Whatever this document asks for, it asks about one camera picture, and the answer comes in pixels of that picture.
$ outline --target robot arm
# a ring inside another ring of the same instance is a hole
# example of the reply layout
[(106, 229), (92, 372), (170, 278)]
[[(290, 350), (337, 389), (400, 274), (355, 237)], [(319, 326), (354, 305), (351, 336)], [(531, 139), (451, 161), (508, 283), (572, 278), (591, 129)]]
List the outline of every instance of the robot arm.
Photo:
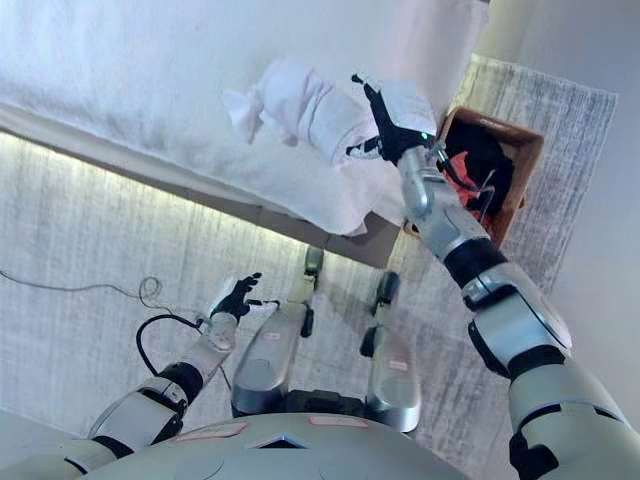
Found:
[(212, 309), (202, 336), (182, 358), (110, 405), (87, 439), (72, 440), (13, 465), (0, 473), (2, 478), (77, 478), (180, 433), (187, 408), (235, 348), (236, 328), (250, 309), (244, 297), (259, 277), (254, 274), (237, 282)]
[[(571, 336), (558, 312), (460, 205), (441, 173), (448, 160), (443, 144), (402, 118), (402, 94), (353, 80), (363, 83), (371, 103), (380, 154), (402, 176), (409, 219), (475, 313), (469, 325), (475, 348), (490, 370), (511, 381), (510, 460), (520, 478), (638, 478), (640, 437), (571, 358)], [(413, 92), (404, 97), (416, 100)]]

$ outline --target white bedsheet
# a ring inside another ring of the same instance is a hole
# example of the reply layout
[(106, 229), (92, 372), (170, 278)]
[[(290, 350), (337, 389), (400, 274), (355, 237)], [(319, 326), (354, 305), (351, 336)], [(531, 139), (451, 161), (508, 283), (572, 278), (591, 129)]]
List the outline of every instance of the white bedsheet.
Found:
[(439, 116), (487, 9), (479, 0), (0, 0), (0, 104), (346, 234), (370, 211), (402, 221), (394, 168), (380, 160), (335, 170), (262, 132), (246, 145), (222, 90), (247, 88), (293, 55), (363, 102), (349, 81), (356, 70), (413, 79)]

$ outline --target gray rug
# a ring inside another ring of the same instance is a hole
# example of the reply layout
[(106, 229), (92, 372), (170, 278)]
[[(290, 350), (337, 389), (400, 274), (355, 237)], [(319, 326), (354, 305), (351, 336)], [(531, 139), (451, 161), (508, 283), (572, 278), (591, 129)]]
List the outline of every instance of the gray rug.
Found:
[[(615, 97), (521, 67), (475, 58), (458, 101), (542, 131), (544, 158), (506, 244), (545, 291), (600, 152)], [(305, 245), (78, 160), (0, 135), (0, 268), (23, 278), (129, 290), (157, 275), (159, 298), (185, 314), (205, 309), (230, 273), (261, 271), (258, 298), (284, 298)], [(390, 268), (403, 286), (395, 325), (422, 371), (417, 440), (477, 477), (506, 415), (506, 384), (489, 374), (466, 337), (470, 315), (443, 268), (419, 242), (398, 240)], [(357, 349), (381, 272), (328, 254), (314, 298), (316, 330), (303, 340), (292, 387), (362, 396), (368, 361)], [(76, 434), (146, 376), (134, 334), (152, 312), (111, 291), (63, 294), (0, 280), (0, 407)], [(263, 318), (242, 324), (233, 372)], [(150, 329), (157, 365), (174, 360), (193, 335)], [(187, 426), (228, 418), (216, 377)]]

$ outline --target black cable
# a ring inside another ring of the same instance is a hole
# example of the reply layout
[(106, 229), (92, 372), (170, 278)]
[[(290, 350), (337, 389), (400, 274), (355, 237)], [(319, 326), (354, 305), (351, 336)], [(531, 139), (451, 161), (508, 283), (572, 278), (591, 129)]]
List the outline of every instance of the black cable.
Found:
[[(139, 328), (138, 331), (136, 332), (136, 346), (138, 347), (138, 353), (140, 353), (140, 356), (142, 357), (142, 361), (144, 362), (144, 364), (147, 366), (147, 368), (149, 369), (149, 371), (155, 376), (158, 374), (158, 371), (155, 369), (155, 367), (153, 366), (153, 364), (151, 363), (151, 361), (149, 360), (149, 357), (147, 356), (146, 352), (144, 351), (144, 347), (142, 346), (142, 332), (144, 331), (144, 329), (146, 327), (148, 327), (151, 323), (163, 319), (163, 318), (171, 318), (173, 320), (176, 320), (184, 325), (187, 325), (191, 328), (194, 328), (195, 330), (197, 330), (199, 333), (200, 330), (200, 325), (202, 324), (202, 320), (198, 320), (197, 322), (193, 323), (190, 322), (188, 320), (186, 320), (183, 317), (180, 317), (178, 315), (175, 315), (171, 309), (165, 305), (152, 305), (150, 303), (147, 303), (147, 299), (149, 298), (155, 298), (157, 297), (160, 292), (162, 291), (162, 282), (160, 281), (160, 279), (158, 279), (157, 277), (154, 276), (148, 276), (148, 277), (144, 277), (142, 279), (142, 281), (140, 282), (140, 285), (138, 285), (138, 292), (137, 293), (131, 293), (131, 292), (127, 292), (126, 290), (124, 290), (123, 288), (118, 287), (117, 285), (113, 285), (111, 283), (96, 283), (96, 284), (92, 284), (92, 285), (85, 285), (82, 287), (63, 287), (63, 286), (57, 286), (57, 285), (46, 285), (43, 283), (36, 283), (36, 282), (31, 282), (28, 280), (23, 280), (21, 278), (18, 278), (10, 273), (7, 273), (4, 270), (0, 270), (0, 276), (4, 277), (5, 279), (12, 281), (14, 283), (17, 283), (19, 285), (25, 285), (27, 287), (32, 287), (32, 288), (38, 288), (41, 290), (50, 290), (50, 291), (55, 291), (55, 292), (63, 292), (63, 293), (79, 293), (79, 292), (86, 292), (89, 290), (95, 290), (95, 289), (100, 289), (100, 288), (106, 288), (106, 289), (111, 289), (127, 298), (133, 298), (138, 300), (143, 306), (145, 306), (146, 308), (150, 309), (150, 310), (164, 310), (165, 312), (167, 312), (166, 314), (162, 314), (162, 315), (157, 315), (155, 317), (150, 318), (149, 320), (147, 320), (146, 322), (144, 322)], [(227, 373), (224, 371), (224, 369), (222, 368), (222, 366), (220, 366), (220, 371), (222, 372), (222, 376), (224, 377), (224, 381), (227, 384), (227, 388), (229, 390), (231, 390), (231, 384), (229, 383), (229, 379), (227, 377)]]
[(200, 325), (202, 325), (201, 319), (198, 320), (196, 323), (193, 323), (178, 315), (163, 313), (161, 315), (156, 315), (155, 317), (151, 317), (150, 319), (148, 319), (146, 322), (144, 322), (142, 325), (138, 327), (138, 331), (136, 332), (136, 347), (138, 347), (138, 353), (142, 357), (142, 361), (154, 376), (158, 375), (158, 370), (156, 370), (156, 368), (153, 366), (153, 364), (149, 360), (149, 357), (147, 357), (147, 354), (144, 351), (144, 347), (142, 346), (142, 332), (144, 332), (144, 329), (147, 328), (149, 325), (151, 325), (153, 322), (157, 322), (158, 320), (162, 320), (165, 318), (168, 318), (170, 320), (175, 320), (176, 322), (180, 322), (183, 325), (186, 325), (195, 330), (198, 330), (198, 332), (200, 332), (199, 328), (200, 328)]
[[(151, 363), (151, 360), (149, 360), (149, 357), (147, 356), (147, 352), (145, 352), (144, 350), (144, 346), (142, 345), (142, 332), (144, 332), (144, 329), (147, 328), (152, 323), (157, 322), (158, 320), (163, 320), (163, 319), (175, 320), (176, 322), (179, 322), (182, 325), (186, 325), (187, 327), (193, 328), (200, 335), (202, 335), (202, 332), (200, 331), (200, 327), (202, 326), (202, 323), (204, 321), (202, 318), (199, 318), (195, 322), (190, 322), (186, 318), (183, 318), (179, 315), (161, 314), (161, 315), (156, 315), (155, 317), (151, 317), (150, 319), (148, 319), (138, 327), (138, 331), (136, 332), (136, 347), (138, 348), (138, 353), (140, 354), (142, 361), (144, 362), (144, 364), (146, 365), (146, 367), (149, 369), (149, 371), (154, 377), (158, 375), (158, 370), (156, 370), (156, 368), (153, 366), (153, 364)], [(231, 391), (231, 383), (229, 382), (229, 378), (227, 377), (227, 372), (225, 372), (222, 365), (220, 365), (220, 372), (222, 373), (224, 382), (227, 384), (227, 388), (229, 389), (229, 391)]]
[(480, 222), (482, 222), (482, 220), (484, 219), (484, 216), (487, 213), (487, 210), (489, 209), (489, 205), (493, 201), (493, 196), (496, 193), (496, 189), (495, 189), (495, 187), (493, 185), (487, 185), (487, 182), (489, 181), (489, 179), (491, 178), (491, 176), (493, 175), (493, 172), (495, 170), (491, 171), (491, 173), (489, 174), (489, 176), (485, 180), (485, 182), (482, 185), (482, 187), (476, 187), (474, 185), (470, 185), (470, 184), (468, 184), (466, 182), (463, 182), (460, 179), (460, 177), (458, 177), (458, 172), (456, 172), (455, 168), (453, 168), (453, 165), (451, 165), (451, 162), (449, 162), (448, 159), (447, 159), (447, 161), (438, 161), (437, 166), (440, 169), (440, 171), (442, 171), (442, 170), (446, 171), (447, 174), (449, 175), (449, 177), (451, 178), (451, 180), (453, 180), (454, 183), (456, 183), (458, 186), (464, 188), (465, 190), (467, 190), (469, 192), (474, 192), (474, 193), (488, 193), (489, 194), (487, 196), (487, 200), (484, 202), (483, 207), (480, 209)]

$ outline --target black cloth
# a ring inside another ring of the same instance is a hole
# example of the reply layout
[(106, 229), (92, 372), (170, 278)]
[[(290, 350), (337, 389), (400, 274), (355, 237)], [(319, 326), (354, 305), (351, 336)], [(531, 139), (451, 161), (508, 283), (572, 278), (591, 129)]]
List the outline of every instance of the black cloth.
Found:
[[(484, 184), (491, 170), (495, 170), (487, 182), (487, 185), (493, 185), (496, 189), (487, 212), (491, 215), (498, 213), (511, 188), (514, 168), (513, 162), (504, 154), (498, 140), (480, 125), (454, 120), (446, 143), (447, 155), (450, 158), (461, 152), (469, 152), (465, 160), (467, 175), (478, 187)], [(479, 198), (470, 200), (467, 208), (481, 210), (487, 200), (485, 195), (489, 194), (483, 193)]]

